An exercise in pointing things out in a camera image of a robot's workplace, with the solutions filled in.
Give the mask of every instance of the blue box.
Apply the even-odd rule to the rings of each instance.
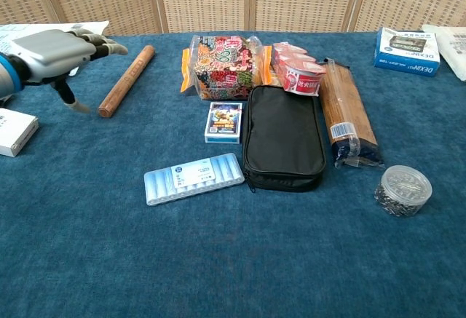
[[[377,33],[374,67],[434,76],[439,66],[434,33],[397,32],[385,27]]]

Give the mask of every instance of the metal robotic arm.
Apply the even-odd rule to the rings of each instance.
[[[66,84],[69,72],[110,54],[128,53],[126,47],[85,29],[42,31],[11,43],[11,55],[0,53],[0,98],[28,85],[50,84],[67,106],[82,112],[89,109]]]

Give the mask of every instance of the blue carpet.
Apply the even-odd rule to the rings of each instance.
[[[69,82],[96,109],[153,44],[111,119],[68,110],[49,86],[8,105],[40,128],[0,156],[0,317],[466,316],[466,85],[443,60],[434,78],[374,68],[375,33],[256,35],[350,65],[386,165],[423,172],[431,200],[389,215],[373,197],[382,172],[334,168],[325,136],[312,192],[244,183],[146,206],[145,172],[241,150],[204,143],[209,102],[179,92],[191,34],[119,37],[128,56]]]

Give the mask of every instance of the pasta package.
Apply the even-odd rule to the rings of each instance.
[[[255,36],[194,36],[183,51],[181,92],[194,86],[203,100],[245,100],[270,83],[270,55]]]
[[[327,72],[319,98],[335,166],[385,168],[351,71],[332,59],[326,59],[323,67]]]

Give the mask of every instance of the white battery package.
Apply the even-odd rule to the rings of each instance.
[[[173,165],[144,174],[147,205],[153,206],[215,191],[245,180],[233,153],[185,164]]]

